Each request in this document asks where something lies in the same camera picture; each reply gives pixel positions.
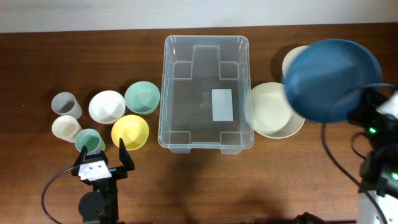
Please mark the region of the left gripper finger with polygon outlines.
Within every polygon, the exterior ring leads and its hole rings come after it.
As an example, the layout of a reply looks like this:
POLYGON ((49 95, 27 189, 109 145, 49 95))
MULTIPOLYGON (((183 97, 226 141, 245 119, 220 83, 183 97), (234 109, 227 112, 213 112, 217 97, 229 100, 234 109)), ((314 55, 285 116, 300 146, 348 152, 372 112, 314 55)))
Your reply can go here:
POLYGON ((127 152, 126 145, 122 138, 119 138, 119 160, 126 171, 135 169, 135 165, 130 155, 127 152))
POLYGON ((82 165, 82 163, 85 161, 86 154, 87 154, 87 147, 83 146, 78 158, 76 159, 76 161, 73 165, 75 169, 78 169, 79 166, 82 165))

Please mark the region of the green cup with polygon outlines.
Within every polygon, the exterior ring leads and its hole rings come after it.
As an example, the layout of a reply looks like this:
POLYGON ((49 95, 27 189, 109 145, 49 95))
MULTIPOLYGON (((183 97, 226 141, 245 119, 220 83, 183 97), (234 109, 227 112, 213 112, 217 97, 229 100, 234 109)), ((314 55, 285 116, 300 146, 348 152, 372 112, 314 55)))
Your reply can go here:
POLYGON ((75 147, 79 152, 86 146, 88 155, 105 151, 106 145, 99 132, 95 129, 84 129, 78 133, 75 139, 75 147))

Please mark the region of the cream plate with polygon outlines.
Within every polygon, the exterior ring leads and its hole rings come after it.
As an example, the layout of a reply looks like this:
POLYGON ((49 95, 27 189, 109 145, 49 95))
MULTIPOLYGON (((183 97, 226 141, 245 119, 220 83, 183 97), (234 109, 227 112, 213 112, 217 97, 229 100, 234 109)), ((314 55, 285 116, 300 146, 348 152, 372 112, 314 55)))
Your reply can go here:
POLYGON ((251 101, 253 128, 261 136, 288 138, 297 133, 305 122, 287 102, 281 83, 267 82, 254 87, 251 101))

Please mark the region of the beige plate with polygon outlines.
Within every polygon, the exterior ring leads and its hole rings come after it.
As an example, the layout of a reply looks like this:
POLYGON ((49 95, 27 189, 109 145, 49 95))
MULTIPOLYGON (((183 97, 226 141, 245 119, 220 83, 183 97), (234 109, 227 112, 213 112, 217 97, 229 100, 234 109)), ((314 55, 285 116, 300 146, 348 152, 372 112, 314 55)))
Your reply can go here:
POLYGON ((296 59, 296 57, 301 54, 305 49, 308 48, 308 45, 302 45, 292 49, 287 55, 284 57, 282 62, 282 78, 285 78, 290 65, 296 59))

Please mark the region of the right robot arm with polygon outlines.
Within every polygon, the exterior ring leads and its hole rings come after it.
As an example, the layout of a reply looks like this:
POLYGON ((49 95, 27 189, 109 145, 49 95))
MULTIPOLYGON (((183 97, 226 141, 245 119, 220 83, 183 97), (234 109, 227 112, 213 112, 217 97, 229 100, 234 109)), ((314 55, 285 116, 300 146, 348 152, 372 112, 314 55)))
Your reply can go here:
POLYGON ((360 126, 363 132, 355 134, 368 139, 372 150, 364 156, 359 176, 382 211, 371 203, 362 190, 357 223, 397 223, 397 93, 390 98, 375 88, 362 92, 357 109, 348 116, 349 123, 360 126))

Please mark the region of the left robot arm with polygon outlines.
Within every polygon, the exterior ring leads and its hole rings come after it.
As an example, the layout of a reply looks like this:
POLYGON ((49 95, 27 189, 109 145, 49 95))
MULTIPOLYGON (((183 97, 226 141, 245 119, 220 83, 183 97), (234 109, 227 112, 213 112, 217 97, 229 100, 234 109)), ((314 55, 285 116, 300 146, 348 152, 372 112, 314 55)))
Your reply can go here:
POLYGON ((117 181, 126 179, 127 173, 135 169, 122 139, 119 140, 119 160, 121 166, 109 168, 105 152, 89 155, 87 147, 83 146, 72 168, 73 176, 93 188, 82 196, 78 204, 83 223, 118 222, 117 181))

